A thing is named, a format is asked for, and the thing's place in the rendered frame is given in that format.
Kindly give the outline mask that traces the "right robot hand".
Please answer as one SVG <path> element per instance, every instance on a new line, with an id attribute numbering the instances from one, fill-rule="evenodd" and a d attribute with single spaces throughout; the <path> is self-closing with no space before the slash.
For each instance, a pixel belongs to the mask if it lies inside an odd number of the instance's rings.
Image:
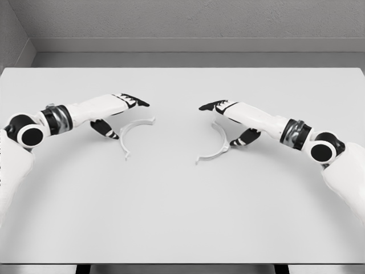
<path id="1" fill-rule="evenodd" d="M 235 140 L 230 142 L 231 147 L 246 146 L 261 136 L 260 123 L 267 116 L 262 110 L 244 102 L 218 100 L 204 104 L 198 108 L 200 111 L 215 111 L 228 119 L 243 124 L 247 129 Z"/>

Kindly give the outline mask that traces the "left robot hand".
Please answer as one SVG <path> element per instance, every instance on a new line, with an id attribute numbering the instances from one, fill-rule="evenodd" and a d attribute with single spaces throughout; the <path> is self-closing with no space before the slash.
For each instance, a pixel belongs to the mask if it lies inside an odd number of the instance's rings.
<path id="1" fill-rule="evenodd" d="M 128 94 L 107 94 L 84 102 L 87 110 L 91 111 L 88 115 L 90 126 L 102 136 L 119 139 L 118 134 L 105 121 L 109 116 L 121 114 L 136 106 L 149 107 L 150 104 Z"/>

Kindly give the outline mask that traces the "white table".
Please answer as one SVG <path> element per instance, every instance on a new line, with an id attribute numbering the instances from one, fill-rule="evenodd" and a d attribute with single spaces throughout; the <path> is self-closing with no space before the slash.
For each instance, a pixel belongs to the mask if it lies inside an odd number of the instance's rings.
<path id="1" fill-rule="evenodd" d="M 306 154 L 267 134 L 216 152 L 244 127 L 203 104 L 245 102 L 365 146 L 358 68 L 7 68 L 0 126 L 18 112 L 126 93 L 119 141 L 88 123 L 47 138 L 0 229 L 0 263 L 363 263 L 365 230 Z"/>

